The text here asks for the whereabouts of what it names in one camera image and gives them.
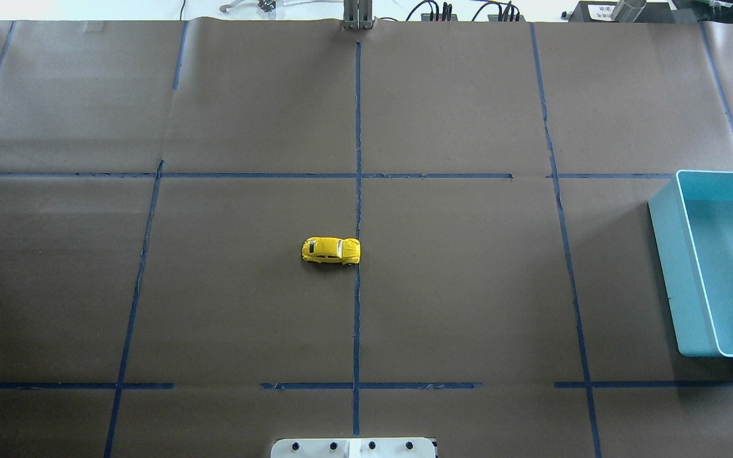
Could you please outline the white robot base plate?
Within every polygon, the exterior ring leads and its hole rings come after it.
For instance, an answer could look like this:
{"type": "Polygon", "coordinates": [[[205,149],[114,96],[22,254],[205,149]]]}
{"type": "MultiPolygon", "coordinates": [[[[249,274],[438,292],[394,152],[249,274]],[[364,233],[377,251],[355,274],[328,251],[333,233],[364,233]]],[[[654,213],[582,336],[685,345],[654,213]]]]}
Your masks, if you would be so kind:
{"type": "Polygon", "coordinates": [[[436,440],[425,437],[283,438],[271,457],[437,457],[436,440]]]}

